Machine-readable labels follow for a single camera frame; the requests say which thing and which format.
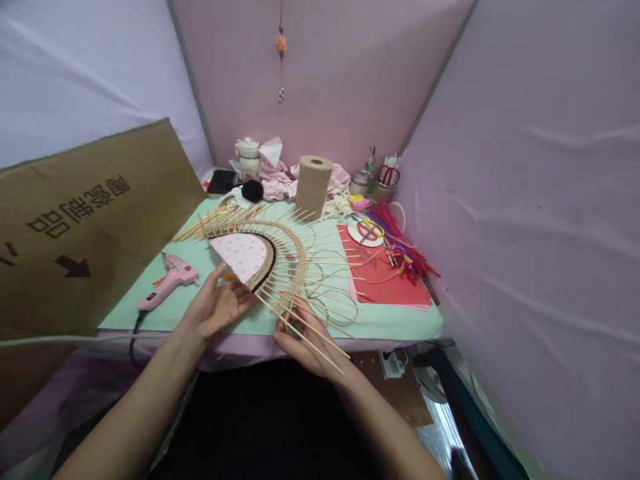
pink paper with polka dots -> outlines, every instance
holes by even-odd
[[[214,238],[209,244],[242,283],[248,282],[265,262],[265,246],[253,235],[232,233]]]

spool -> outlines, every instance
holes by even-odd
[[[295,196],[295,208],[297,211],[307,212],[307,221],[314,221],[322,215],[322,208],[327,198],[327,188],[331,180],[333,162],[314,155],[305,155],[300,158],[300,176],[298,177],[298,189]]]

glass jar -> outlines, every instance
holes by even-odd
[[[351,177],[351,183],[349,184],[349,193],[351,195],[366,194],[371,180],[373,180],[373,175],[368,171],[356,170]]]

white cord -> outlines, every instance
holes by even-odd
[[[20,340],[0,341],[0,350],[23,345],[35,345],[38,343],[62,343],[62,342],[98,342],[130,338],[166,338],[169,333],[122,333],[120,335],[105,335],[104,337],[82,337],[80,335],[51,335],[48,337],[32,337]]]

hot glue gun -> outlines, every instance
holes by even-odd
[[[167,269],[167,274],[164,278],[153,282],[157,287],[152,294],[135,303],[138,310],[153,310],[160,305],[162,300],[167,298],[178,285],[190,285],[200,277],[198,272],[192,269],[184,260],[180,260],[180,258],[175,255],[168,255],[164,252],[161,253],[162,260],[165,263],[165,268]]]

